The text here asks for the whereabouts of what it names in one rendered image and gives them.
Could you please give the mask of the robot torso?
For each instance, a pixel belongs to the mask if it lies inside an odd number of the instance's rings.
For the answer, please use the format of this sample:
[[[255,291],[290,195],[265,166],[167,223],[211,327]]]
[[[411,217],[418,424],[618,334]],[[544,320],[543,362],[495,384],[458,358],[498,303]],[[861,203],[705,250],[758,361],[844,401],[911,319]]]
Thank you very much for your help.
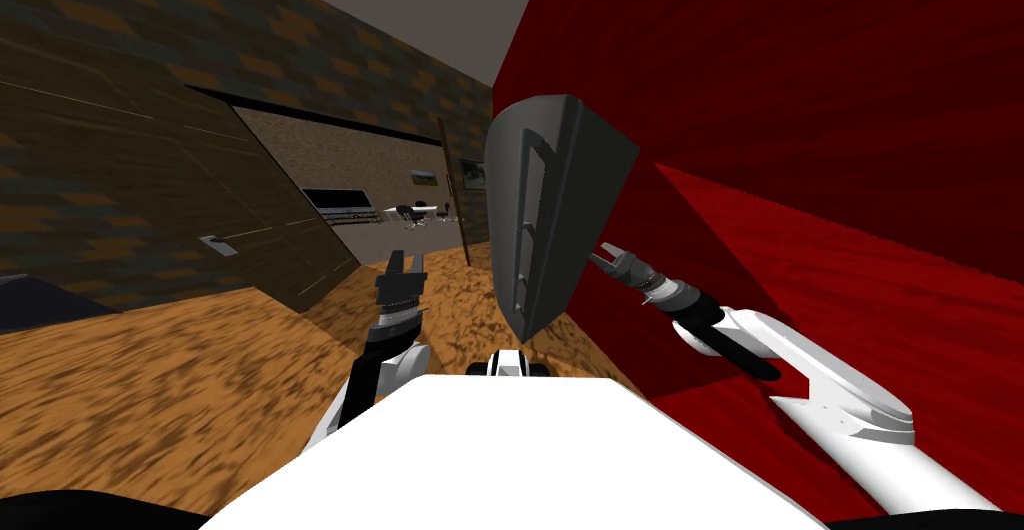
[[[421,376],[201,530],[827,530],[605,378]]]

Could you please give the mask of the white table with chairs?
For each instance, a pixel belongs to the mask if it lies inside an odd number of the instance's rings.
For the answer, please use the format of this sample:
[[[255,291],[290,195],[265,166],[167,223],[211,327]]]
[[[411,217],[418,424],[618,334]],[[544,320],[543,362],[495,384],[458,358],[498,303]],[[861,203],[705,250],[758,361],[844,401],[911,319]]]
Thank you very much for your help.
[[[459,218],[453,212],[452,205],[444,203],[441,206],[409,206],[398,205],[387,208],[384,214],[389,219],[396,219],[404,229],[413,230],[418,227],[426,227],[429,223],[458,223]]]

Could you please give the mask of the brown wooden door leaf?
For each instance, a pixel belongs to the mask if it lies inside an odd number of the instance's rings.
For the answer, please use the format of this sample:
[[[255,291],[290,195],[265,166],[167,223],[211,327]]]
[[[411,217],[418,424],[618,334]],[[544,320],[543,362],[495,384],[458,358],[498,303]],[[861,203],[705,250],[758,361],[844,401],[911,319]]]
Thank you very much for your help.
[[[255,288],[303,312],[357,266],[226,104],[161,67],[0,24],[0,279],[115,311]]]

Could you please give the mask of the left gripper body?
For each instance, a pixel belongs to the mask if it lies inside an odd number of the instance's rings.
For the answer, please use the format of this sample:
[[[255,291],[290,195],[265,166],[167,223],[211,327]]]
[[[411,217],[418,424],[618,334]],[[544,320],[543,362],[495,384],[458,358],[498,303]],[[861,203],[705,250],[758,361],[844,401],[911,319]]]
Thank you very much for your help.
[[[427,274],[386,272],[375,280],[376,303],[382,312],[415,309],[424,292]]]

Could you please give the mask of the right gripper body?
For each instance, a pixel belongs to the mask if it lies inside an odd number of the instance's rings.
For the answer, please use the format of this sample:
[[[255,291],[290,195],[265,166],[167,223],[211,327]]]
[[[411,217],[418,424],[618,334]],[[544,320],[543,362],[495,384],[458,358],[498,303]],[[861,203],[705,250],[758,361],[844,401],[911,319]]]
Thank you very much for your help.
[[[613,277],[627,288],[649,291],[660,284],[660,275],[633,253],[620,253],[613,266]]]

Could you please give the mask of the black television on stand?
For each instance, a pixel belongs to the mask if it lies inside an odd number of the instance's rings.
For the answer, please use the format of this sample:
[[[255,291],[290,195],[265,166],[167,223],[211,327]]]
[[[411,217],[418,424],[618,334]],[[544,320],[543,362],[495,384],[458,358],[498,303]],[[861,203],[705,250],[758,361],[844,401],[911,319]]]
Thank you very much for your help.
[[[303,188],[302,193],[330,226],[383,223],[361,189]]]

